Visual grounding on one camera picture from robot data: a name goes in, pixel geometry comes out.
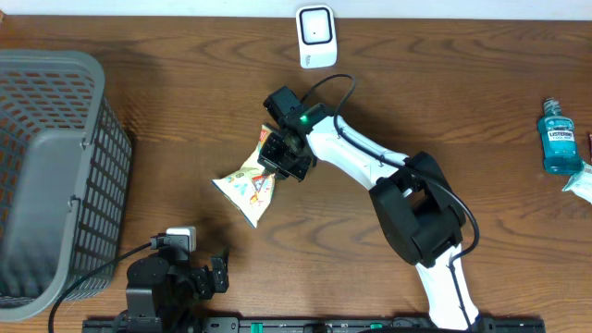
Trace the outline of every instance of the white packet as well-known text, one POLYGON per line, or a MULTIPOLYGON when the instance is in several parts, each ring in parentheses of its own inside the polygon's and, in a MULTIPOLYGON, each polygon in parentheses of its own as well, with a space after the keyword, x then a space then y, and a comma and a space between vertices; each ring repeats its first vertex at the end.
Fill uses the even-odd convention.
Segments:
POLYGON ((269 127, 262 125, 257 147, 240 169, 222 179, 212 180, 254 228, 271 203, 276 184, 276 175, 264 175, 265 168, 257 163, 261 147, 271 132, 269 127))
POLYGON ((586 162, 582 162, 582 164, 584 165, 582 171, 570 177, 563 187, 563 191, 572 191, 592 204, 592 166, 586 162))

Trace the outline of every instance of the blue bottle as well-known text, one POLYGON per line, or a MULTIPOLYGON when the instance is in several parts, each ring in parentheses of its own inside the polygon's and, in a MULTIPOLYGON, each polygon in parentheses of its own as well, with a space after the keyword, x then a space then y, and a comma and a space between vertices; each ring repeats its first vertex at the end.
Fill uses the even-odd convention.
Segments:
POLYGON ((545 170, 555 175, 572 175, 582 170, 582 159, 574 139, 574 122, 561 115, 559 102, 549 98, 543 104, 545 116, 538 131, 545 151, 545 170))

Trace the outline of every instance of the wood grain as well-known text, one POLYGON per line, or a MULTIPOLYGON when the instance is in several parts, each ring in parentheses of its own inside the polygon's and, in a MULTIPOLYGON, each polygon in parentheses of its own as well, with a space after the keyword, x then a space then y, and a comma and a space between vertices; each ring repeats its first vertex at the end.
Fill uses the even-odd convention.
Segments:
MULTIPOLYGON (((231 246, 227 294, 203 305, 244 316, 391 316, 426 312, 415 270, 389 248, 365 190, 321 163, 277 185, 260 228, 210 184, 253 150, 262 102, 284 84, 303 93, 328 74, 354 74, 344 116, 406 154, 436 157, 473 209, 481 245, 464 272, 494 315, 539 315, 548 332, 592 325, 592 209, 542 168, 536 123, 555 96, 592 129, 592 24, 339 19, 339 62, 302 70, 293 19, 7 17, 0 47, 95 56, 106 95, 137 136, 121 251, 167 227, 194 225, 203 262, 231 246)), ((346 82, 319 90, 336 103, 346 82)), ((463 230, 471 240, 470 228, 463 230)), ((120 265, 101 296, 63 304, 57 331, 126 308, 120 265)), ((44 331, 48 311, 0 331, 44 331)))

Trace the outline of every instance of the gray plastic basket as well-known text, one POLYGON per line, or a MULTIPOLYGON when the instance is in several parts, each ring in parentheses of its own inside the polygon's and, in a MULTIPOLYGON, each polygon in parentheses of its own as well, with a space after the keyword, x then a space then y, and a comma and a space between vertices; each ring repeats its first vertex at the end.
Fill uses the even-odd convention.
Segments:
MULTIPOLYGON (((117 251, 130 140, 79 52, 0 51, 0 321, 38 314, 117 251)), ((91 297, 113 267, 68 297, 91 297)))

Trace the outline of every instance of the basket bottom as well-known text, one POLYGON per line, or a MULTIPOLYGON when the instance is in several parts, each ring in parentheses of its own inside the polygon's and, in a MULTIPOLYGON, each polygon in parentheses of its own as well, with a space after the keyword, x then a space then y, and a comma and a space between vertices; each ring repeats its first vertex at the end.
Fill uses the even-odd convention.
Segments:
POLYGON ((78 130, 47 130, 27 148, 2 239, 0 296, 37 297, 52 282, 83 136, 78 130))

